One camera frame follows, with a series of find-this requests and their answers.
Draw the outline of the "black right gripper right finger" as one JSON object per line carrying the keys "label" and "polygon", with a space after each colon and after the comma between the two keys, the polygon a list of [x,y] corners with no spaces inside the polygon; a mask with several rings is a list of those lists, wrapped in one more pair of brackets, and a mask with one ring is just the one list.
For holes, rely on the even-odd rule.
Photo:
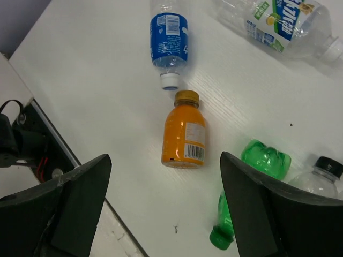
{"label": "black right gripper right finger", "polygon": [[342,201],[290,186],[222,152],[240,256],[342,256]]}

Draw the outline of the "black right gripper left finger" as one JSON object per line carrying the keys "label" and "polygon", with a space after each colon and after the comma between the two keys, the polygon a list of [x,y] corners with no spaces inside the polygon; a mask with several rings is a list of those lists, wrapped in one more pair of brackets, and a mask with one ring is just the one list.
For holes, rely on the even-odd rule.
{"label": "black right gripper left finger", "polygon": [[111,167],[103,154],[1,198],[1,256],[89,256]]}

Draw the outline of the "green plastic bottle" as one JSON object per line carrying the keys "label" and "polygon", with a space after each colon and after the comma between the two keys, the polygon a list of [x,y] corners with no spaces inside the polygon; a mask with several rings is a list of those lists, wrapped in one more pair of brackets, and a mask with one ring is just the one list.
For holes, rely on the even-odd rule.
{"label": "green plastic bottle", "polygon": [[[283,180],[289,171],[292,159],[288,154],[254,139],[244,148],[241,160],[256,170],[275,179]],[[227,250],[234,241],[234,229],[225,192],[218,202],[217,224],[213,227],[210,242],[220,250]]]}

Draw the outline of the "black cap clear bottle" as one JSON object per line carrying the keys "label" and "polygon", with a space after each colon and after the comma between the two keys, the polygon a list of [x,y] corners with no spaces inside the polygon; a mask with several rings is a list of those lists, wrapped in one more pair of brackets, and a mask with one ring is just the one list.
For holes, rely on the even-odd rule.
{"label": "black cap clear bottle", "polygon": [[288,184],[315,195],[337,199],[338,189],[335,183],[340,181],[341,175],[341,163],[321,156],[314,164],[312,171],[298,175]]}

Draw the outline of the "orange juice bottle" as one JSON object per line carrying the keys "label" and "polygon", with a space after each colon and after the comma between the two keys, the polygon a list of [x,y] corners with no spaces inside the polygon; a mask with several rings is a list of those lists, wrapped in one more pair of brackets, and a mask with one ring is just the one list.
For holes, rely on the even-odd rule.
{"label": "orange juice bottle", "polygon": [[174,108],[165,121],[163,165],[177,169],[196,169],[204,165],[206,123],[199,104],[199,95],[192,90],[176,93]]}

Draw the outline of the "green white label clear bottle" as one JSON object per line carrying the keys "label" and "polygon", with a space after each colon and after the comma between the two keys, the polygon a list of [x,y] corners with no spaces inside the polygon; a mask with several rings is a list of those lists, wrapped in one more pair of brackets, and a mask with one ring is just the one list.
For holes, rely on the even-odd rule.
{"label": "green white label clear bottle", "polygon": [[342,39],[333,36],[330,12],[317,1],[214,1],[214,7],[226,27],[288,58],[342,59]]}

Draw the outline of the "blue label water bottle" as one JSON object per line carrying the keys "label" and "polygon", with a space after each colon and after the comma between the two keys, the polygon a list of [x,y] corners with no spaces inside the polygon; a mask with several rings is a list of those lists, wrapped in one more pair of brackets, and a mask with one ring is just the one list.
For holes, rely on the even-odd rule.
{"label": "blue label water bottle", "polygon": [[188,1],[150,1],[150,53],[161,88],[177,90],[188,62]]}

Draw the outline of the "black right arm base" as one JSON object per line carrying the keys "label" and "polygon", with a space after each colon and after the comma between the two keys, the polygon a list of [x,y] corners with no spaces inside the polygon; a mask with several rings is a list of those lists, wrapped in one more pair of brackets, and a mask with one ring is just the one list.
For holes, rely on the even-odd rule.
{"label": "black right arm base", "polygon": [[12,166],[30,168],[40,183],[80,166],[36,100],[1,104],[1,168]]}

